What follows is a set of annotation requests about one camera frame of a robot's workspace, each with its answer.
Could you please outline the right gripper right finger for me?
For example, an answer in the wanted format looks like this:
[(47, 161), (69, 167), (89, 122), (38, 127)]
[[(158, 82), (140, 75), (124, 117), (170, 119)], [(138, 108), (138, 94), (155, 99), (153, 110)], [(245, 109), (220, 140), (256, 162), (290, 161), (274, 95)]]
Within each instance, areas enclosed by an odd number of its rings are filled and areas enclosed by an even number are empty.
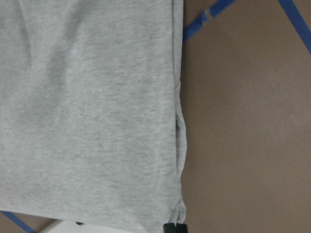
[(176, 233), (188, 233), (188, 226), (187, 224), (176, 224)]

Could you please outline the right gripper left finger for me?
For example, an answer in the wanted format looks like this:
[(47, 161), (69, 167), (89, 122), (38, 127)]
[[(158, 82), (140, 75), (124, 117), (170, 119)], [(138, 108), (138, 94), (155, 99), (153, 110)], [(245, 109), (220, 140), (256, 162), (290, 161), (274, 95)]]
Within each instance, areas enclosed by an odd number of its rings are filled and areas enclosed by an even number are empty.
[(166, 223), (163, 225), (164, 233), (175, 233), (175, 224), (174, 223)]

